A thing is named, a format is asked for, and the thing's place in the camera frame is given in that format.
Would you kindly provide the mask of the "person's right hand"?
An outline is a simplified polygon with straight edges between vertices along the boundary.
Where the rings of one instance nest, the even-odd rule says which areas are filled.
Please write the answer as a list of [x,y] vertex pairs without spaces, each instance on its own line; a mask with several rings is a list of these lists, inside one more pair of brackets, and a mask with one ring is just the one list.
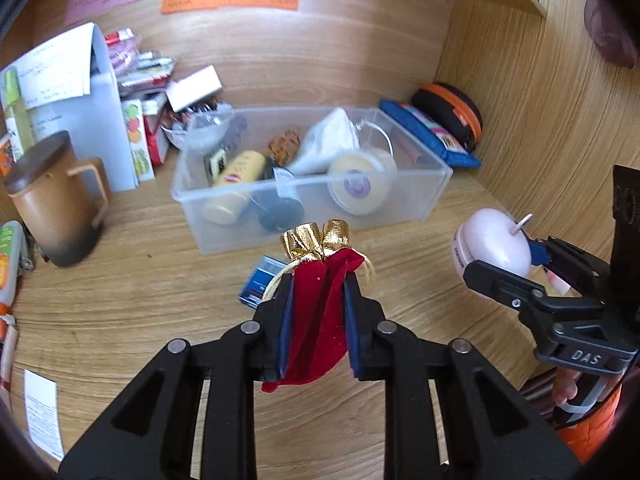
[[563,403],[574,399],[578,391],[577,381],[579,377],[578,370],[568,370],[563,367],[556,369],[551,390],[552,399],[556,406],[561,406]]

